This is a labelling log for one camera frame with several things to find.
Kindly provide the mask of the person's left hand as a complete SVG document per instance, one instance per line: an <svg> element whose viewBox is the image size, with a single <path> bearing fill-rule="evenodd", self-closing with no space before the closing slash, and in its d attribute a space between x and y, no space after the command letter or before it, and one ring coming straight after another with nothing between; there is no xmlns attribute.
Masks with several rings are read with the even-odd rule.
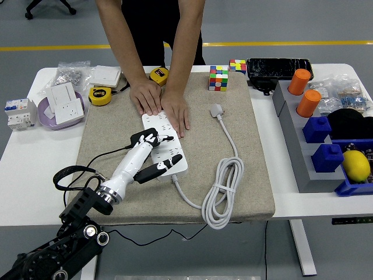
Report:
<svg viewBox="0 0 373 280"><path fill-rule="evenodd" d="M190 129L188 103L182 92L167 90L161 96L161 106L179 138Z"/></svg>

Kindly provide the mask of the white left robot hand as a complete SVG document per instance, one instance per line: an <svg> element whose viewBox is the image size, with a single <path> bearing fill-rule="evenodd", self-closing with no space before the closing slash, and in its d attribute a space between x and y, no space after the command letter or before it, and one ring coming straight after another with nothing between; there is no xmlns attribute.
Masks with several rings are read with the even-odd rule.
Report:
<svg viewBox="0 0 373 280"><path fill-rule="evenodd" d="M149 128L131 136L131 150L122 159L111 178L98 188L96 193L111 204L119 204L125 198L126 187L137 181L140 184L155 179L173 167L183 158L176 154L167 156L165 160L155 163L143 170L140 168L153 148L163 141L172 140L173 136L159 135L155 128Z"/></svg>

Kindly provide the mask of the person's right hand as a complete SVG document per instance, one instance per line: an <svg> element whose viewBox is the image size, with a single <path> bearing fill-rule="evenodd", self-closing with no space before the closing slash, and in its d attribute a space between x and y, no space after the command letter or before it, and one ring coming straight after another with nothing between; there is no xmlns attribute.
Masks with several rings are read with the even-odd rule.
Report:
<svg viewBox="0 0 373 280"><path fill-rule="evenodd" d="M157 115L161 112L161 87L147 78L130 83L130 98L140 115Z"/></svg>

